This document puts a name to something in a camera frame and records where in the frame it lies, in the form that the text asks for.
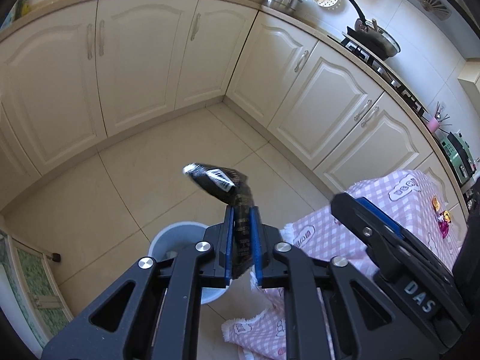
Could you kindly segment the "black snack wrapper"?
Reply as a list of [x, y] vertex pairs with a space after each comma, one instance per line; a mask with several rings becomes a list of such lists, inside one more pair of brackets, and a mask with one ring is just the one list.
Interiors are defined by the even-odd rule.
[[231, 279], [239, 278], [252, 264], [250, 210], [254, 200], [247, 176], [232, 168], [204, 163], [187, 164], [182, 172], [233, 211], [231, 246], [225, 255], [231, 263]]

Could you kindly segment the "blue trash bin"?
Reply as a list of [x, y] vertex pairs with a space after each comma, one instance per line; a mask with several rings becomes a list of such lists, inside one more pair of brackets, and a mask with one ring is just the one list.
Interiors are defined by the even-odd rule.
[[230, 286], [232, 219], [208, 227], [197, 222], [174, 223], [162, 230], [151, 243], [149, 256], [157, 261], [168, 291], [203, 305], [222, 297]]

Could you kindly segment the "magenta candy wrapper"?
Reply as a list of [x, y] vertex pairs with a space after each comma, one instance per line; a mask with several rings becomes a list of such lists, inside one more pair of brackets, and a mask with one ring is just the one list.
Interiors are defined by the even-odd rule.
[[439, 225], [439, 231], [443, 239], [445, 239], [450, 231], [450, 224], [452, 223], [452, 217], [448, 211], [443, 211], [439, 199], [436, 196], [433, 196], [431, 204], [433, 206], [433, 211], [436, 215], [437, 222]]

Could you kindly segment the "green electric cooker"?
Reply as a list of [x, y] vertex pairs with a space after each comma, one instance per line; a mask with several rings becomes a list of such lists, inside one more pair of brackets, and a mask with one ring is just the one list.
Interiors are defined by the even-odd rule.
[[477, 170], [468, 143], [463, 140], [460, 133], [448, 133], [440, 141], [440, 148], [446, 156], [459, 186], [467, 184]]

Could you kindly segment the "pink utensil holder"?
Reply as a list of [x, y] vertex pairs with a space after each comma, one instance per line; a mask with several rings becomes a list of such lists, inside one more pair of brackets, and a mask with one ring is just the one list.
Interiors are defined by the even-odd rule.
[[439, 130], [439, 127], [440, 123], [435, 117], [432, 117], [427, 123], [427, 128], [431, 133], [435, 133], [437, 130]]

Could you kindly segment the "pink checkered tablecloth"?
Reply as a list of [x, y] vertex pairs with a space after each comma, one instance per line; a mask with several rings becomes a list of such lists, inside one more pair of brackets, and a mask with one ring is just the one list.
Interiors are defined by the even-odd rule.
[[[365, 197], [424, 243], [447, 268], [459, 254], [456, 232], [442, 231], [438, 216], [446, 209], [433, 178], [420, 170], [396, 171], [377, 179], [361, 180], [347, 189], [352, 197]], [[346, 258], [360, 273], [372, 278], [377, 267], [365, 245], [325, 206], [280, 231], [282, 239], [311, 258], [329, 261]], [[221, 326], [224, 341], [238, 346], [240, 359], [285, 359], [286, 318], [283, 289], [262, 289], [254, 274], [250, 287], [269, 301], [269, 308], [251, 319], [231, 319]]]

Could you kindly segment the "green patterned door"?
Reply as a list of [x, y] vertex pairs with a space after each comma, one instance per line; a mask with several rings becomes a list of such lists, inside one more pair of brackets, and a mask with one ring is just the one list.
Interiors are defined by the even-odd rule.
[[36, 357], [73, 319], [51, 262], [59, 256], [1, 231], [1, 310]]

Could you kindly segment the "black gas stove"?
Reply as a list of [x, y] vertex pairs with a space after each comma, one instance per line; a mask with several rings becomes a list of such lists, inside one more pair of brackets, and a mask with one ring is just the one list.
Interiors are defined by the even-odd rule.
[[379, 77], [381, 77], [385, 83], [393, 88], [394, 92], [400, 95], [402, 100], [404, 100], [408, 106], [414, 111], [414, 113], [424, 121], [428, 121], [430, 116], [427, 109], [424, 107], [423, 103], [416, 97], [416, 95], [411, 91], [408, 86], [400, 77], [397, 75], [384, 63], [384, 61], [377, 55], [374, 54], [374, 51], [377, 49], [376, 46], [373, 47], [373, 50], [368, 49], [369, 43], [363, 43], [358, 39], [356, 31], [350, 27], [346, 27], [346, 33], [343, 33], [343, 40], [340, 44], [349, 50], [355, 57], [364, 62], [371, 70], [373, 70]]

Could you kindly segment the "black wok with lid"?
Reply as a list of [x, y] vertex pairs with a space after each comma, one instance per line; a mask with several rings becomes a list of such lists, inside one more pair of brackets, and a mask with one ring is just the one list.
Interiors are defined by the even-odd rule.
[[355, 8], [358, 18], [354, 28], [347, 27], [347, 35], [385, 61], [401, 52], [397, 41], [375, 19], [368, 21], [355, 0], [347, 0]]

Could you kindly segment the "cream lower cabinets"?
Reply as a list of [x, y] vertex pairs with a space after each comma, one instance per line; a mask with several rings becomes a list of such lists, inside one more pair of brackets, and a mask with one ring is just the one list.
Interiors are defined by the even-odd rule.
[[399, 77], [245, 0], [53, 0], [2, 30], [1, 205], [92, 150], [222, 100], [323, 188], [422, 168], [467, 211]]

